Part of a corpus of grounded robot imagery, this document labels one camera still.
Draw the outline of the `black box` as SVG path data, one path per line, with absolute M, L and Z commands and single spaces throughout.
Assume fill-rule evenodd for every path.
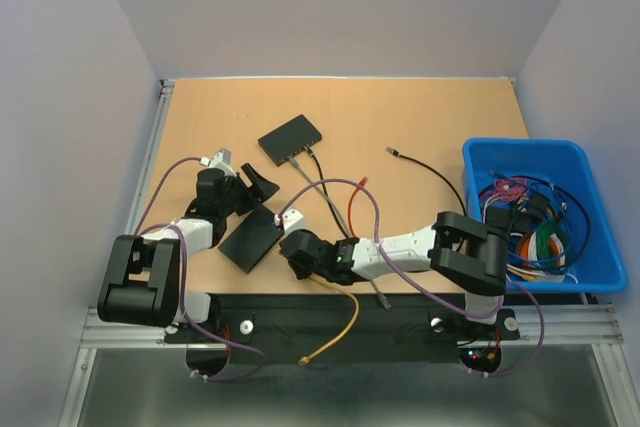
M 219 251 L 245 274 L 249 274 L 282 237 L 275 213 L 258 205 L 220 244 Z

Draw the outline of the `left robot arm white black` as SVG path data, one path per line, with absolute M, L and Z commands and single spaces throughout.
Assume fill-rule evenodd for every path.
M 250 164 L 239 176 L 217 161 L 197 174 L 196 196 L 173 225 L 113 243 L 97 312 L 104 322 L 166 327 L 179 314 L 181 249 L 188 257 L 213 247 L 248 274 L 283 230 L 265 206 L 280 187 Z

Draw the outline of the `black network switch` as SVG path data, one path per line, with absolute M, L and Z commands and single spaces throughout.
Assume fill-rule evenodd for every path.
M 300 114 L 260 137 L 258 145 L 275 166 L 281 166 L 321 140 L 321 132 Z

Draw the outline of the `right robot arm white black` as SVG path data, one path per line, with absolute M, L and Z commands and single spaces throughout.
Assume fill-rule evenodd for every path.
M 296 209 L 274 217 L 284 230 L 279 253 L 300 280 L 316 275 L 343 286 L 369 282 L 395 273 L 420 292 L 410 273 L 435 271 L 464 291 L 460 314 L 463 331 L 482 337 L 495 325 L 506 292 L 506 232 L 454 212 L 441 212 L 436 222 L 408 234 L 380 240 L 351 237 L 335 243 L 307 228 Z

